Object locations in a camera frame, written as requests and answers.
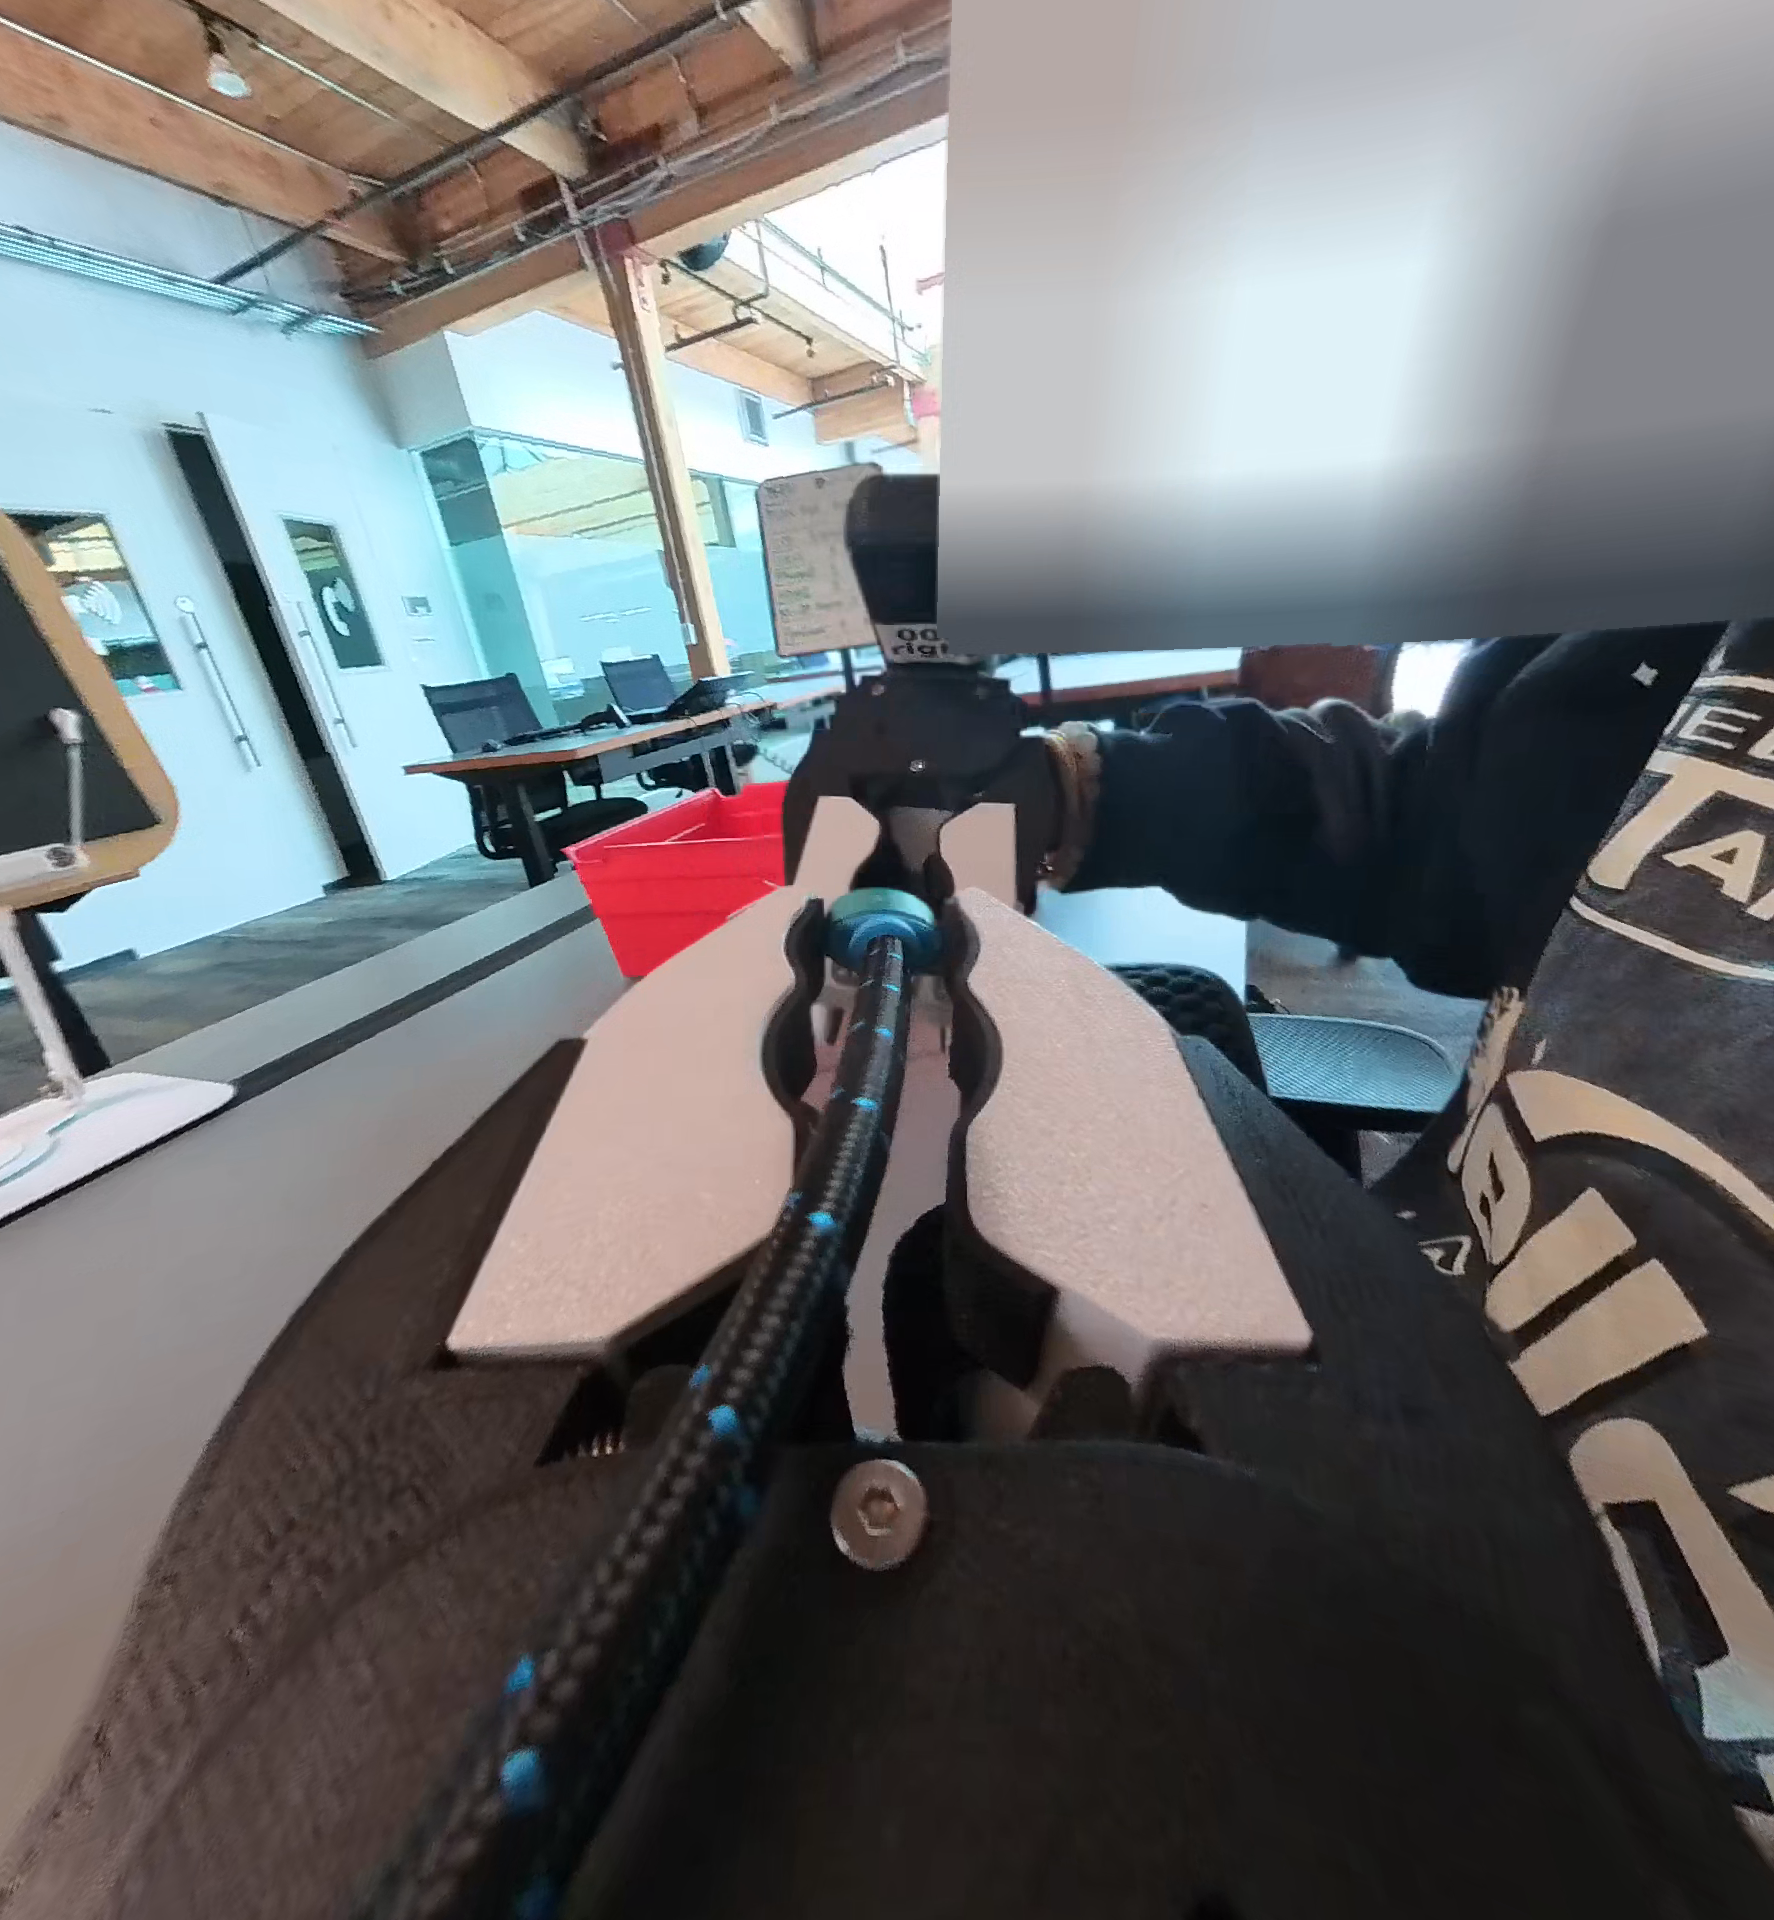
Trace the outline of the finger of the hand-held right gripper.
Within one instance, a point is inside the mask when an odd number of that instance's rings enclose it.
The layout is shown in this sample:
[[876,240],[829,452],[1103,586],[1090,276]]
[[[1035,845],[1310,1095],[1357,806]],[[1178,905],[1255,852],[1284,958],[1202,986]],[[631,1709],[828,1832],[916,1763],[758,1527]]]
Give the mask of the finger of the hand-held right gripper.
[[945,820],[951,894],[986,894],[1020,905],[1020,855],[1013,803],[973,803]]
[[845,798],[784,800],[784,887],[804,899],[834,901],[853,891],[870,861],[880,822],[865,803]]

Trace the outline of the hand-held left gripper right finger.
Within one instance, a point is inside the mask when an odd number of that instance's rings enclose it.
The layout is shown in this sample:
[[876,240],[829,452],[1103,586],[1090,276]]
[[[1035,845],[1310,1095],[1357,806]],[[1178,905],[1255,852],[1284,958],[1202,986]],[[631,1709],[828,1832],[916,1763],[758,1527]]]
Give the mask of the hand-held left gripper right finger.
[[973,1363],[1307,1356],[1306,1310],[1162,1017],[985,890],[947,924],[944,1297]]

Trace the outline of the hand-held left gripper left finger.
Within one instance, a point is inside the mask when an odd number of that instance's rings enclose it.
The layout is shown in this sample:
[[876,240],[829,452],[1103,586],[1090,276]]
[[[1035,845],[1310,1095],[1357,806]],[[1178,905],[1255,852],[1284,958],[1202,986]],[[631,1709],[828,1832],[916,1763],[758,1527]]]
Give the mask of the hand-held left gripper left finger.
[[824,942],[824,899],[779,890],[593,1025],[447,1334],[458,1363],[615,1363],[771,1233],[812,1126]]

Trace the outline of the person's right forearm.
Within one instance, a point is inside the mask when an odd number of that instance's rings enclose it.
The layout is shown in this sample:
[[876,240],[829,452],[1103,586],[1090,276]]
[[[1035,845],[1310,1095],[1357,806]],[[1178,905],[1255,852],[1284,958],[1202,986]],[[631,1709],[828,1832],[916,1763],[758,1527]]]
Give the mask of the person's right forearm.
[[1392,961],[1423,991],[1522,989],[1720,624],[1478,641],[1439,710],[1183,703],[1103,732],[1072,891],[1162,890]]

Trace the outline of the person's right hand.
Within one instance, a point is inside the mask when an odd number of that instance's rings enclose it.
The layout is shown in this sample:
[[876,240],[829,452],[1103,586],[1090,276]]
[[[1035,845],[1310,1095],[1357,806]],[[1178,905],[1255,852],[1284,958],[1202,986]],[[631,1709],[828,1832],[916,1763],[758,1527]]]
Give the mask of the person's right hand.
[[1103,781],[1101,736],[1101,728],[1092,722],[1067,722],[1040,738],[1053,790],[1053,826],[1040,880],[1057,894],[1072,887],[1092,852]]

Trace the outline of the red plastic bin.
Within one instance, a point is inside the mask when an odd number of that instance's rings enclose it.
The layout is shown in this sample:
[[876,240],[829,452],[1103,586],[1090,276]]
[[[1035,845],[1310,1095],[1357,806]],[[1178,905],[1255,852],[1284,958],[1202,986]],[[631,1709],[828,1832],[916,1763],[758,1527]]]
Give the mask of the red plastic bin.
[[567,849],[624,980],[654,974],[783,886],[783,801],[783,783],[709,790]]

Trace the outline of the whiteboard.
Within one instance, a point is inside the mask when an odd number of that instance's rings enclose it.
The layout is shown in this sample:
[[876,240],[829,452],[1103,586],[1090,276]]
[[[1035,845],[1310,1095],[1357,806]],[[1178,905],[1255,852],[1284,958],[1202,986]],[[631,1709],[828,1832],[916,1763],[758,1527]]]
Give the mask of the whiteboard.
[[875,644],[845,544],[845,512],[862,483],[880,475],[876,462],[853,462],[755,485],[779,656],[804,659]]

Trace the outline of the black office chair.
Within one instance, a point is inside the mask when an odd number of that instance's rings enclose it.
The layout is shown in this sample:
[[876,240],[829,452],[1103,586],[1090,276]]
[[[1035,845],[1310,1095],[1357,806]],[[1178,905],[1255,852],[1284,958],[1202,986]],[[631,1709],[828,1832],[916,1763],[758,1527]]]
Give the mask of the black office chair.
[[[627,726],[654,726],[712,713],[755,689],[755,674],[732,673],[701,677],[676,692],[660,656],[606,661],[603,680],[610,695],[610,713]],[[635,781],[654,790],[696,793],[710,786],[709,760],[701,754],[660,760],[635,773]]]
[[[548,732],[516,674],[476,683],[422,685],[420,693],[454,758],[537,744]],[[459,778],[474,845],[484,859],[523,863],[545,849],[548,873],[560,855],[608,829],[648,817],[640,798],[606,795],[596,773],[545,768],[511,779]]]

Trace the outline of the black mesh chair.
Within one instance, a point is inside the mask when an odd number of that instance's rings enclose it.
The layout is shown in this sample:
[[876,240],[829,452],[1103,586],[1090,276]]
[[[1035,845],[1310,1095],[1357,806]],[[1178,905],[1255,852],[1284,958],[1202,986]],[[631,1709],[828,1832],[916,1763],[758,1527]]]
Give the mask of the black mesh chair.
[[1401,1143],[1443,1112],[1461,1070],[1429,1037],[1379,1021],[1250,1010],[1215,974],[1130,963],[1113,976],[1176,1035],[1217,1050],[1342,1172],[1367,1186],[1367,1141]]

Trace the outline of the wooden office desk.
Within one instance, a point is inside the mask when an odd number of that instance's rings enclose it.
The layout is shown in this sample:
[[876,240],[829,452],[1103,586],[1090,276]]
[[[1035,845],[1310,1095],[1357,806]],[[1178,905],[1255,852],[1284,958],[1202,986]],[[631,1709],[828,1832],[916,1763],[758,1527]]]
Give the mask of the wooden office desk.
[[661,722],[624,725],[596,732],[560,732],[501,743],[403,768],[407,778],[439,778],[462,786],[474,820],[474,843],[484,859],[514,859],[524,886],[540,887],[560,869],[563,847],[533,803],[540,781],[560,778],[563,788],[633,781],[648,788],[654,773],[699,770],[705,790],[735,795],[742,771],[735,748],[751,746],[761,726],[791,708],[818,701],[815,693],[779,697],[749,693],[725,708],[681,713]]

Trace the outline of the person's black printed hoodie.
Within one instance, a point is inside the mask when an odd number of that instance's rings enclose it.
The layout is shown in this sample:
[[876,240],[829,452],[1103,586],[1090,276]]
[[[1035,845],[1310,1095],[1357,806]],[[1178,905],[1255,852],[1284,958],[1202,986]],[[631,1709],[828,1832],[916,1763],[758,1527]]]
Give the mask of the person's black printed hoodie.
[[1585,1501],[1657,1691],[1774,1874],[1774,617],[1589,638],[1560,832],[1440,1156],[1394,1179]]

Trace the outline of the white board stand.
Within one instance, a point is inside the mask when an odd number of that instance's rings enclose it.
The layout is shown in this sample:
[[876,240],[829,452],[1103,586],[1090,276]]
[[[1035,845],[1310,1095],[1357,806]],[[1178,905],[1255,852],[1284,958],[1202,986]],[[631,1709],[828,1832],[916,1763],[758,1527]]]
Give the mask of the white board stand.
[[94,843],[86,830],[86,738],[79,708],[52,708],[38,725],[37,741],[54,743],[60,754],[64,835],[0,852],[0,961],[47,1070],[47,1095],[0,1116],[0,1228],[214,1116],[232,1099],[228,1083],[204,1079],[140,1071],[86,1075],[60,1029],[52,989],[19,930],[16,897],[37,883],[92,890],[116,878],[112,843]]

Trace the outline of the wooden support post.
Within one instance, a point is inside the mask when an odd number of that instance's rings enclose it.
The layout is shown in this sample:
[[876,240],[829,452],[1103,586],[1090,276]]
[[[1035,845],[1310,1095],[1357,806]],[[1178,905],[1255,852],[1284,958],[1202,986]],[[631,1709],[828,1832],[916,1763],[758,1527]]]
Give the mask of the wooden support post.
[[635,245],[633,231],[624,221],[596,225],[589,248],[633,409],[689,673],[696,682],[722,680],[729,661],[681,423],[666,385],[666,353],[654,296],[655,261]]

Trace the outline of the black board with wooden frame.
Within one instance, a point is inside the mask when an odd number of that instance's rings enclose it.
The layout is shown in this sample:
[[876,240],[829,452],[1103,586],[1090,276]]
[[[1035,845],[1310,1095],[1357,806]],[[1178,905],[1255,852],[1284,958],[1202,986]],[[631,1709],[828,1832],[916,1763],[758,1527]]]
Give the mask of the black board with wooden frame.
[[0,512],[0,911],[128,882],[177,829],[176,788],[106,661]]

